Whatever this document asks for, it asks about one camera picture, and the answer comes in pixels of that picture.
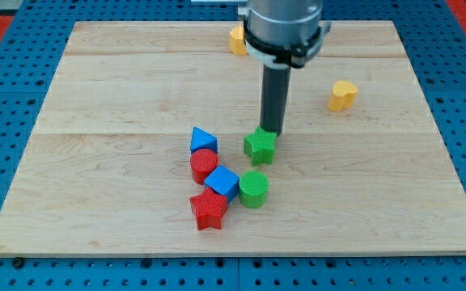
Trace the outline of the yellow block behind arm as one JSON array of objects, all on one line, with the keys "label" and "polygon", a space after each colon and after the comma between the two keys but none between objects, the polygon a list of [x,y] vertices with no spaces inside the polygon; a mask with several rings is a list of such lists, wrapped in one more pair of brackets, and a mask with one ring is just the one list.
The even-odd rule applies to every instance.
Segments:
[{"label": "yellow block behind arm", "polygon": [[229,32],[229,46],[232,53],[239,56],[248,54],[244,43],[244,28],[242,26],[233,27]]}]

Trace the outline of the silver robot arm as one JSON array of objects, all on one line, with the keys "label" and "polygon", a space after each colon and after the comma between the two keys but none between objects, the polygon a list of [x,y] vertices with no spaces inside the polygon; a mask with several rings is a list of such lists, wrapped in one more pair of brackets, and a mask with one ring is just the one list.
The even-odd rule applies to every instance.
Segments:
[{"label": "silver robot arm", "polygon": [[248,54],[270,69],[303,68],[330,32],[322,10],[322,0],[248,0],[242,13]]}]

